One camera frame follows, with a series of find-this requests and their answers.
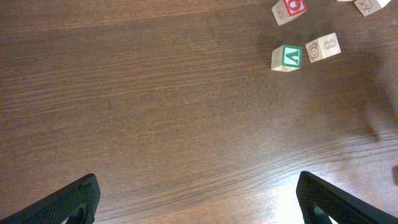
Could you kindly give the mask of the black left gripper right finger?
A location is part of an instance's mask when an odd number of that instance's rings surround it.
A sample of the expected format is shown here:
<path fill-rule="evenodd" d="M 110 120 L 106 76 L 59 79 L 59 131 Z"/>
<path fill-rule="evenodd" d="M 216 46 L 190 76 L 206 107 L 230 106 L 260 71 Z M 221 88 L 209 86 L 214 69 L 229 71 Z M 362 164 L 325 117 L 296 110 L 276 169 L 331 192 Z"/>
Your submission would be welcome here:
<path fill-rule="evenodd" d="M 397 223 L 396 217 L 308 171 L 300 173 L 296 195 L 305 224 Z"/>

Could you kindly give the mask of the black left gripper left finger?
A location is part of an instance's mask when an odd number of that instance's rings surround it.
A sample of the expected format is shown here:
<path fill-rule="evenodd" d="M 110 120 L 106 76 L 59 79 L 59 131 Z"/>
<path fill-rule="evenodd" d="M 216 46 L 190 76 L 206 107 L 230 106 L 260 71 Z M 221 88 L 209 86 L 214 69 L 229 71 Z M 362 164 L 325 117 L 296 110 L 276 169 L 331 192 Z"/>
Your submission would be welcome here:
<path fill-rule="evenodd" d="M 100 200 L 94 174 L 87 174 L 32 205 L 1 220 L 3 224 L 92 224 Z"/>

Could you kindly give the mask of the wooden block green V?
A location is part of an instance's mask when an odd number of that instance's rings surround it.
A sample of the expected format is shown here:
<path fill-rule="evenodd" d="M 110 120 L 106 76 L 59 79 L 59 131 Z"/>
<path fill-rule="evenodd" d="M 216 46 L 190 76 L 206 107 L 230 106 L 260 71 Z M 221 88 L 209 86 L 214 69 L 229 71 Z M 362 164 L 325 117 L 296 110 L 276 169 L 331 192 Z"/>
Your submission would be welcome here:
<path fill-rule="evenodd" d="M 303 50 L 294 45 L 281 45 L 272 51 L 271 70 L 292 72 L 302 66 Z"/>

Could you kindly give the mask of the wooden block number 8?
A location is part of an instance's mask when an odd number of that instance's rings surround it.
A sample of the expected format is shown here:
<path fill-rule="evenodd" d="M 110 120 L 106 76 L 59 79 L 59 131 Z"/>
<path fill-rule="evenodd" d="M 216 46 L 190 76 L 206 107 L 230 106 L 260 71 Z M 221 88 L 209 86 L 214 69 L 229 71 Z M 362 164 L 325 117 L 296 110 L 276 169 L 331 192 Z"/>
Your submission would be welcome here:
<path fill-rule="evenodd" d="M 305 48 L 311 63 L 341 53 L 340 45 L 335 32 L 306 43 Z"/>

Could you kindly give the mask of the wooden block red Q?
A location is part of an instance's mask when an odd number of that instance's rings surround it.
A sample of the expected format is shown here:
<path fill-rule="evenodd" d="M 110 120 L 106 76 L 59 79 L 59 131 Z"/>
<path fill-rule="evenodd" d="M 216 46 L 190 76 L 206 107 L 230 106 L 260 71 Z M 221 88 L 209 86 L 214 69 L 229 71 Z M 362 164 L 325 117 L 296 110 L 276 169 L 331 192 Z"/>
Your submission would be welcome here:
<path fill-rule="evenodd" d="M 278 26 L 296 19 L 307 10 L 304 0 L 278 0 L 272 7 L 272 13 Z"/>

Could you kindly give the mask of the wooden block with animal drawing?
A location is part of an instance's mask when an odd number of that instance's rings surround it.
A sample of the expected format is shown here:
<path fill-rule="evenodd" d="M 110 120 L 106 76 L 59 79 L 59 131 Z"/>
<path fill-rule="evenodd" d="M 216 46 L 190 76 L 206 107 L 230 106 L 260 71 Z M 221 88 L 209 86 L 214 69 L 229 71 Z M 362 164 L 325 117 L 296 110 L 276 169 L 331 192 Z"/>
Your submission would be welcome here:
<path fill-rule="evenodd" d="M 366 17 L 389 4 L 391 0 L 355 0 L 354 5 Z"/>

